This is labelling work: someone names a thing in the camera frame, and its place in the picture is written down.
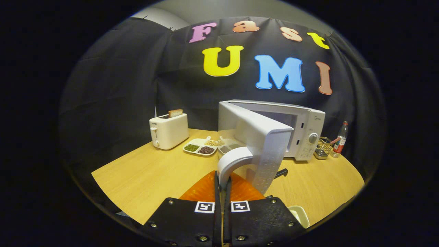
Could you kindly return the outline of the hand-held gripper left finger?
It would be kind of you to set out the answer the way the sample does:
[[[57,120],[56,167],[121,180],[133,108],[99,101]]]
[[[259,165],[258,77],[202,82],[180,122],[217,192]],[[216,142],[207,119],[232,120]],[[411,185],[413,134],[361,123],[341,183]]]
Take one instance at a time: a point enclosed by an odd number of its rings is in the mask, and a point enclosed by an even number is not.
[[[208,200],[168,197],[142,227],[142,233],[166,247],[221,246],[221,203],[217,171],[202,178],[198,188]]]

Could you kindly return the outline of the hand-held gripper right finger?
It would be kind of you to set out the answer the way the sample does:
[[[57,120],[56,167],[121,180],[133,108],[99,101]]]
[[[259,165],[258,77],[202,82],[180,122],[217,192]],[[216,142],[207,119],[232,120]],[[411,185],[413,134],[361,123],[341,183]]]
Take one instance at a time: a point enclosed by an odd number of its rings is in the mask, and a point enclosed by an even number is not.
[[[226,183],[224,243],[231,247],[290,247],[306,228],[278,197],[232,200],[238,176]]]

